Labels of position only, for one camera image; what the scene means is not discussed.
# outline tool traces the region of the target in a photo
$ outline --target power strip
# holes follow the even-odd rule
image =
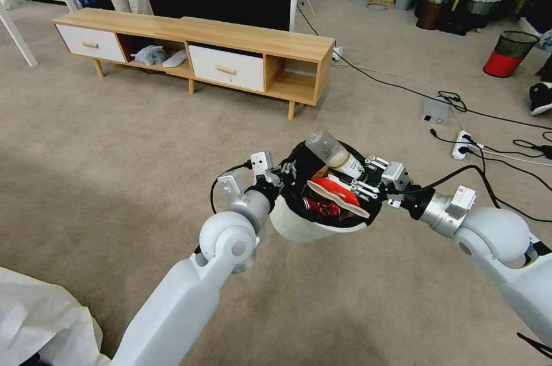
[[[458,132],[458,136],[456,137],[456,143],[453,146],[453,158],[456,160],[462,160],[466,157],[465,153],[461,153],[459,150],[460,148],[467,147],[470,148],[471,143],[469,143],[469,140],[464,138],[465,136],[472,137],[468,132],[465,130],[461,130]]]

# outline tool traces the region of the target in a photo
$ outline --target wooden tv cabinet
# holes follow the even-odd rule
[[[145,16],[109,10],[82,9],[52,20],[67,49],[92,58],[100,77],[100,60],[163,71],[194,82],[315,106],[329,77],[334,39],[290,33],[201,18]],[[186,49],[178,67],[145,66],[131,54],[148,44],[169,53]]]

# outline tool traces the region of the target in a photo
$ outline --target white drawer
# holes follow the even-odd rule
[[[263,92],[262,57],[196,45],[188,48],[196,77]]]
[[[101,30],[56,24],[71,53],[99,59],[125,61],[115,34]]]

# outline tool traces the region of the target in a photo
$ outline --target red bucket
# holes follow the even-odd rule
[[[483,71],[498,78],[510,77],[538,41],[537,36],[529,33],[502,33]]]

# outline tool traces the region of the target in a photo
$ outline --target open shelf compartment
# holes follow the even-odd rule
[[[163,49],[169,57],[179,50],[186,48],[186,43],[179,41],[169,41],[169,40],[158,40],[148,37],[140,36],[131,36],[129,34],[117,33],[117,39],[121,50],[126,60],[127,66],[145,68],[149,70],[162,71],[166,74],[172,76],[178,76],[182,78],[191,78],[193,77],[193,71],[190,67],[189,57],[179,66],[176,67],[164,67],[162,63],[156,63],[152,66],[147,66],[145,64],[140,64],[134,61],[134,57],[131,54],[136,54],[138,51],[150,44],[163,46]]]
[[[264,86],[267,96],[316,104],[317,63],[265,55]]]

